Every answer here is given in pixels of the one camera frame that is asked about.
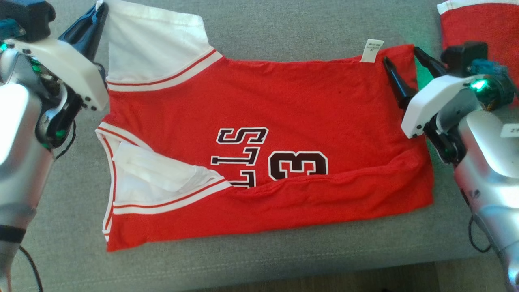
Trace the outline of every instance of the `red fabric with white trim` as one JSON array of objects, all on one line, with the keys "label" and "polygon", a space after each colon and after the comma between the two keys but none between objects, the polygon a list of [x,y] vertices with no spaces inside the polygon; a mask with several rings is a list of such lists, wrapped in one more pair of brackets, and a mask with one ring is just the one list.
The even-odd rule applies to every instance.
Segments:
[{"label": "red fabric with white trim", "polygon": [[452,0],[438,5],[443,49],[466,41],[488,44],[488,59],[508,66],[519,84],[519,0]]},{"label": "red fabric with white trim", "polygon": [[[110,114],[97,131],[100,139],[149,147],[157,155],[213,169],[227,181],[241,181],[241,170],[255,170],[256,186],[224,185],[197,201],[155,214],[118,211],[135,206],[111,207],[105,226],[108,251],[153,241],[372,219],[430,205],[433,174],[425,139],[407,139],[401,131],[402,112],[391,93],[384,56],[416,87],[413,46],[404,45],[382,50],[375,63],[360,63],[360,56],[290,63],[221,57],[175,86],[152,91],[112,88]],[[242,143],[217,142],[221,129],[243,127],[264,127],[268,133],[262,143],[248,143],[256,137],[249,134]],[[111,141],[104,142],[113,156]],[[254,166],[211,164],[214,156],[246,157],[244,147],[249,146],[259,148]],[[319,151],[327,159],[328,174],[306,175],[317,169],[316,162],[273,180],[269,158],[274,151]],[[279,163],[282,169],[290,167]],[[113,175],[115,194],[119,186]],[[222,182],[210,181],[165,205],[185,202],[214,184]]]}]

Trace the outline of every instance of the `white label on robot arm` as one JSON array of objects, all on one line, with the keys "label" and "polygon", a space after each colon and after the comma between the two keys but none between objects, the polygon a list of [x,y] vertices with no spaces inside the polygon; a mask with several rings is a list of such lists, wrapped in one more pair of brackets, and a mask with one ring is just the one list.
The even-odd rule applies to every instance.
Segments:
[{"label": "white label on robot arm", "polygon": [[377,58],[378,51],[382,48],[384,41],[380,41],[378,39],[367,39],[366,46],[364,47],[364,53],[362,54],[361,62],[366,63],[375,63],[375,59]]},{"label": "white label on robot arm", "polygon": [[519,124],[504,124],[501,138],[519,138]]}]

